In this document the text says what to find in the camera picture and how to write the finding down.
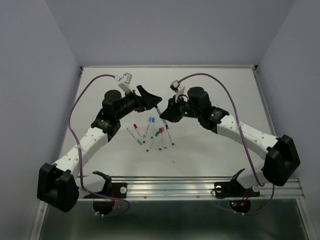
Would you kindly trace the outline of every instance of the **red marker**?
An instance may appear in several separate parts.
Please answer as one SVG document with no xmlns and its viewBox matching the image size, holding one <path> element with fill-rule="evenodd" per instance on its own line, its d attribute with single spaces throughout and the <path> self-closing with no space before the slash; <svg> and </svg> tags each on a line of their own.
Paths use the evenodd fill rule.
<svg viewBox="0 0 320 240">
<path fill-rule="evenodd" d="M 162 131 L 161 137 L 162 137 L 162 142 L 163 142 L 163 145 L 164 145 L 164 149 L 167 149 L 166 136 L 165 136 L 165 128 L 164 128 L 164 127 L 161 127 L 161 131 Z"/>
<path fill-rule="evenodd" d="M 145 144 L 146 141 L 143 140 L 143 138 L 142 138 L 142 136 L 141 136 L 141 134 L 140 134 L 140 132 L 139 132 L 139 130 L 138 130 L 138 126 L 137 126 L 136 124 L 133 124 L 133 126 L 134 126 L 135 131 L 138 133 L 141 142 L 143 142 L 143 143 Z"/>
</svg>

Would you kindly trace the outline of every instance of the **blue marker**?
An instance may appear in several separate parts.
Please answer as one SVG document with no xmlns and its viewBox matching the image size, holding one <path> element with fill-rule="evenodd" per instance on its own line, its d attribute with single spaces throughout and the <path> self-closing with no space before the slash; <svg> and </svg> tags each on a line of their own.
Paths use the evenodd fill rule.
<svg viewBox="0 0 320 240">
<path fill-rule="evenodd" d="M 148 132 L 150 123 L 151 123 L 151 117 L 149 117 L 148 123 L 147 123 L 147 125 L 146 125 L 145 128 L 144 128 L 143 135 L 142 135 L 142 137 L 144 137 L 144 138 L 147 136 L 147 132 Z"/>
<path fill-rule="evenodd" d="M 154 138 L 154 132 L 155 132 L 155 118 L 152 118 L 152 122 L 151 122 L 151 139 Z"/>
</svg>

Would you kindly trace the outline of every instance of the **glass panel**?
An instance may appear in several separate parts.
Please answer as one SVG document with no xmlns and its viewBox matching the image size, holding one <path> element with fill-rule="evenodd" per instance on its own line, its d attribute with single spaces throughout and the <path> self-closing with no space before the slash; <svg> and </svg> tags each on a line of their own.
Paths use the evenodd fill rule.
<svg viewBox="0 0 320 240">
<path fill-rule="evenodd" d="M 253 200 L 251 211 L 266 200 Z M 48 206 L 42 240 L 304 240 L 308 239 L 296 200 L 273 200 L 262 213 L 240 216 L 219 209 L 218 201 L 132 202 L 123 216 L 95 216 L 92 201 L 68 213 Z M 229 208 L 227 201 L 220 206 Z"/>
</svg>

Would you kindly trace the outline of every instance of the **marker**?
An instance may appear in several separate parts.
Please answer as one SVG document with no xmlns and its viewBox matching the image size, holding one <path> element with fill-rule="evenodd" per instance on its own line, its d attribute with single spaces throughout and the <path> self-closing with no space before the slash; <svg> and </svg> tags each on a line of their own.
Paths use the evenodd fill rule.
<svg viewBox="0 0 320 240">
<path fill-rule="evenodd" d="M 151 117 L 149 117 L 148 123 L 147 123 L 147 125 L 146 125 L 145 128 L 144 128 L 143 135 L 142 135 L 142 137 L 144 137 L 144 138 L 147 136 L 147 132 L 148 132 L 148 128 L 149 128 L 149 126 L 150 126 L 150 123 L 151 123 Z"/>
<path fill-rule="evenodd" d="M 163 145 L 164 145 L 164 149 L 167 149 L 165 128 L 164 127 L 161 127 L 161 132 L 162 132 L 161 137 L 162 137 L 162 142 L 163 142 Z"/>
<path fill-rule="evenodd" d="M 154 138 L 154 132 L 155 132 L 155 118 L 152 118 L 152 122 L 151 122 L 151 139 Z"/>
<path fill-rule="evenodd" d="M 138 138 L 136 138 L 136 136 L 134 135 L 134 133 L 131 131 L 131 129 L 130 128 L 126 128 L 127 130 L 128 130 L 128 132 L 131 134 L 131 136 L 138 142 L 138 144 L 140 144 L 140 145 L 142 145 L 142 142 L 138 139 Z"/>
<path fill-rule="evenodd" d="M 171 136 L 171 133 L 170 133 L 170 130 L 169 130 L 168 125 L 165 125 L 165 129 L 166 129 L 166 131 L 168 132 L 168 136 L 169 136 L 171 145 L 175 145 L 174 140 L 172 139 L 172 136 Z"/>
<path fill-rule="evenodd" d="M 158 107 L 158 106 L 155 106 L 154 108 L 155 108 L 155 110 L 157 111 L 157 113 L 158 113 L 159 116 L 160 116 L 161 111 L 160 111 L 159 107 Z M 161 120 L 162 120 L 162 122 L 163 122 L 163 124 L 164 124 L 164 126 L 165 126 L 166 131 L 168 132 L 168 136 L 169 136 L 169 139 L 170 139 L 171 144 L 172 144 L 172 145 L 175 145 L 174 140 L 173 140 L 173 138 L 172 138 L 172 136 L 171 136 L 171 133 L 170 133 L 170 130 L 169 130 L 169 126 L 168 126 L 167 121 L 164 120 L 164 119 L 162 119 L 162 118 L 161 118 Z"/>
<path fill-rule="evenodd" d="M 144 140 L 142 139 L 142 136 L 141 136 L 141 134 L 140 134 L 140 132 L 139 132 L 139 130 L 138 130 L 138 126 L 137 126 L 136 124 L 133 124 L 133 126 L 134 126 L 134 129 L 135 129 L 136 133 L 139 135 L 139 138 L 140 138 L 141 142 L 143 142 L 143 143 L 145 144 L 146 141 L 144 141 Z"/>
<path fill-rule="evenodd" d="M 159 128 L 159 150 L 162 150 L 162 134 L 161 134 L 161 127 Z"/>
<path fill-rule="evenodd" d="M 152 147 L 152 145 L 154 144 L 155 140 L 157 139 L 159 132 L 157 131 L 154 135 L 154 138 L 152 138 L 151 142 L 149 143 L 149 146 L 146 148 L 146 152 L 149 152 L 150 148 Z"/>
</svg>

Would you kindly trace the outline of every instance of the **wire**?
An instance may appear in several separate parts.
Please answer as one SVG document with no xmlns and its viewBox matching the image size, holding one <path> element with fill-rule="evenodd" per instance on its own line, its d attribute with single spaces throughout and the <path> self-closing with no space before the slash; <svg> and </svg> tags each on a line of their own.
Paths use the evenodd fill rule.
<svg viewBox="0 0 320 240">
<path fill-rule="evenodd" d="M 245 199 L 248 199 L 249 198 L 249 191 L 246 192 L 246 194 L 243 196 L 243 198 L 241 199 L 241 202 Z"/>
<path fill-rule="evenodd" d="M 230 101 L 231 101 L 231 104 L 232 104 L 232 107 L 233 107 L 233 111 L 234 111 L 234 115 L 235 115 L 235 120 L 236 120 L 236 123 L 238 125 L 238 128 L 239 128 L 239 132 L 240 132 L 240 136 L 241 136 L 241 140 L 242 140 L 242 143 L 243 143 L 243 147 L 244 147 L 244 151 L 246 153 L 246 156 L 249 160 L 249 163 L 250 163 L 250 166 L 251 166 L 251 169 L 252 169 L 252 172 L 253 172 L 253 175 L 254 175 L 254 178 L 257 182 L 257 184 L 260 186 L 260 187 L 263 187 L 265 184 L 264 183 L 260 183 L 259 179 L 258 179 L 258 176 L 257 176 L 257 173 L 256 173 L 256 170 L 255 170 L 255 167 L 254 167 L 254 164 L 252 162 L 252 159 L 251 159 L 251 156 L 250 156 L 250 153 L 249 153 L 249 150 L 248 150 L 248 145 L 247 145 L 247 141 L 245 139 L 245 136 L 244 136 L 244 133 L 242 131 L 242 128 L 241 128 L 241 125 L 240 125 L 240 121 L 239 121 L 239 117 L 238 117 L 238 112 L 237 112 L 237 109 L 236 109 L 236 105 L 235 105 L 235 102 L 234 100 L 232 99 L 229 91 L 227 90 L 226 86 L 219 80 L 217 79 L 216 77 L 210 75 L 210 74 L 207 74 L 207 73 L 195 73 L 195 74 L 191 74 L 189 76 L 185 76 L 184 78 L 180 79 L 178 81 L 178 83 L 180 84 L 182 81 L 188 79 L 188 78 L 191 78 L 191 77 L 194 77 L 194 76 L 207 76 L 209 78 L 212 78 L 214 79 L 215 81 L 217 81 L 221 87 L 223 87 L 224 91 L 226 92 L 226 94 L 228 95 Z"/>
<path fill-rule="evenodd" d="M 72 113 L 77 105 L 77 103 L 79 102 L 80 98 L 83 96 L 83 94 L 86 92 L 86 90 L 90 87 L 90 85 L 97 79 L 99 78 L 102 78 L 102 77 L 111 77 L 111 78 L 115 78 L 114 75 L 110 75 L 110 74 L 102 74 L 102 75 L 99 75 L 99 76 L 96 76 L 94 79 L 92 79 L 88 85 L 84 88 L 84 90 L 80 93 L 80 95 L 78 96 L 78 98 L 75 100 L 72 108 L 71 108 L 71 112 L 70 112 L 70 115 L 69 115 L 69 118 L 68 118 L 68 122 L 67 122 L 67 125 L 68 125 L 68 129 L 70 130 L 70 132 L 72 133 L 74 139 L 75 139 L 75 142 L 76 142 L 76 145 L 77 146 L 80 146 L 80 141 L 79 141 L 79 138 L 77 137 L 75 131 L 71 128 L 71 116 L 72 116 Z M 113 201 L 121 201 L 121 202 L 125 202 L 127 203 L 127 208 L 125 210 L 123 210 L 122 212 L 119 212 L 117 214 L 114 214 L 114 215 L 101 215 L 99 214 L 98 212 L 96 212 L 96 215 L 99 215 L 99 216 L 102 216 L 102 217 L 115 217 L 115 216 L 119 216 L 119 215 L 122 215 L 124 214 L 129 208 L 130 208 L 130 202 L 126 199 L 122 199 L 122 198 L 116 198 L 116 197 L 111 197 L 111 196 L 105 196 L 105 195 L 102 195 L 102 194 L 99 194 L 99 193 L 96 193 L 94 191 L 90 191 L 89 189 L 87 189 L 84 185 L 84 172 L 83 172 L 83 162 L 82 162 L 82 150 L 80 147 L 78 147 L 78 153 L 79 153 L 79 171 L 80 171 L 80 184 L 81 184 L 81 188 L 83 190 L 85 190 L 86 192 L 96 196 L 96 197 L 99 197 L 99 198 L 104 198 L 104 199 L 110 199 L 110 200 L 113 200 Z"/>
<path fill-rule="evenodd" d="M 242 198 L 240 205 L 244 206 L 248 202 L 248 199 L 249 199 L 249 191 L 246 193 L 246 196 Z"/>
<path fill-rule="evenodd" d="M 185 94 L 180 94 L 180 95 L 179 95 L 179 98 L 180 98 L 180 97 L 186 97 L 186 99 L 189 100 L 188 96 L 185 95 Z"/>
<path fill-rule="evenodd" d="M 261 209 L 257 210 L 257 211 L 254 211 L 254 212 L 248 212 L 248 213 L 245 213 L 244 215 L 247 215 L 247 216 L 252 216 L 252 215 L 256 215 L 256 214 L 259 214 L 261 212 L 263 212 L 271 203 L 272 199 L 274 198 L 274 195 L 275 195 L 275 185 L 272 184 L 272 193 L 271 193 L 271 197 L 269 199 L 269 201 L 266 203 L 266 205 L 264 205 L 264 207 L 262 207 Z"/>
</svg>

